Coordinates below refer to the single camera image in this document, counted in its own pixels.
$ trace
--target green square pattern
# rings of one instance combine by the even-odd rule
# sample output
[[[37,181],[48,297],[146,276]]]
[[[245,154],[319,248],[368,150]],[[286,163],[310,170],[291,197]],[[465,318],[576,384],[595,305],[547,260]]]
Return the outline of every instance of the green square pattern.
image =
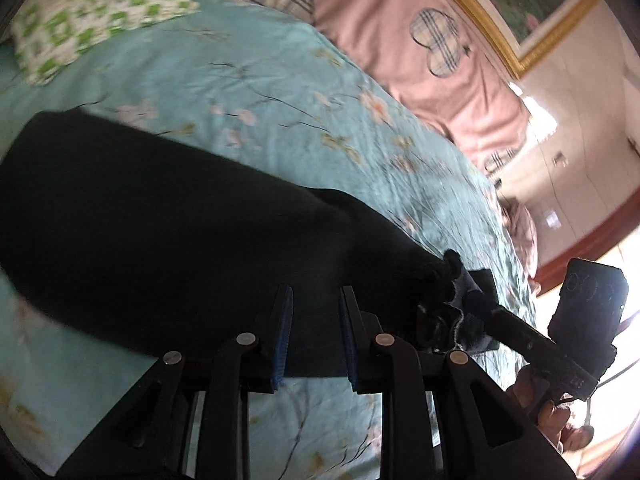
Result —
[[[46,84],[92,46],[126,30],[195,12],[193,0],[26,0],[11,25],[31,84]]]

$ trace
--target beige wall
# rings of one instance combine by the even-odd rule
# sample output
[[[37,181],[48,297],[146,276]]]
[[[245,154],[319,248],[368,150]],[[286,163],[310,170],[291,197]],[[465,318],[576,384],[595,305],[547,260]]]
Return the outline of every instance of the beige wall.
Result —
[[[625,83],[627,70],[640,81],[638,54],[600,2],[517,83],[558,122],[553,136],[501,174],[502,193],[525,203],[536,221],[541,266],[601,224],[640,186],[640,158],[626,140],[629,130],[640,144],[640,90]],[[566,167],[554,166],[557,152],[568,159]],[[546,225],[551,209],[561,222],[557,230]]]

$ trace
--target metal screw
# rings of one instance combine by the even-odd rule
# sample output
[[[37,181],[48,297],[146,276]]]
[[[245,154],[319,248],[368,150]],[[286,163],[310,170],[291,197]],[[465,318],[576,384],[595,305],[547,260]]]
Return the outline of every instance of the metal screw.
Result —
[[[391,346],[395,342],[396,338],[391,334],[382,333],[376,336],[376,343],[378,343],[380,346]]]
[[[176,350],[171,350],[170,352],[164,354],[162,360],[166,365],[177,365],[180,361],[182,361],[182,354]]]
[[[449,359],[451,359],[452,363],[457,365],[466,365],[469,361],[469,356],[462,350],[455,350],[449,354]]]
[[[242,332],[236,337],[236,342],[243,346],[251,345],[255,342],[255,335],[251,332]]]

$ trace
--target teal floral bed sheet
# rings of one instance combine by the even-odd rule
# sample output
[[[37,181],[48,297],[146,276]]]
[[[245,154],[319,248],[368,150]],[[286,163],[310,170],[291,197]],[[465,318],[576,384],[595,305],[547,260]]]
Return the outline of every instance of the teal floral bed sheet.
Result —
[[[310,187],[340,189],[436,254],[494,272],[500,300],[533,324],[529,289],[495,191],[306,23],[239,0],[119,35],[47,86],[27,86],[0,46],[0,149],[41,110],[81,106],[150,135],[217,153]],[[505,388],[522,359],[476,357]],[[0,424],[49,474],[148,369],[149,357],[45,319],[0,276]],[[286,379],[251,402],[252,476],[375,479],[380,396],[345,378]],[[434,432],[434,443],[438,442]]]

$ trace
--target brown wooden baseboard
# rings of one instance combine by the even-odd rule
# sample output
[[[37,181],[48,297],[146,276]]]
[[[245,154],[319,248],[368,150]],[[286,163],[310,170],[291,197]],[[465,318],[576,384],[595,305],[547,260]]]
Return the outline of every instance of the brown wooden baseboard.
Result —
[[[535,280],[542,286],[540,294],[562,283],[566,266],[571,258],[597,260],[619,244],[638,225],[640,225],[640,187],[591,233],[538,269]]]

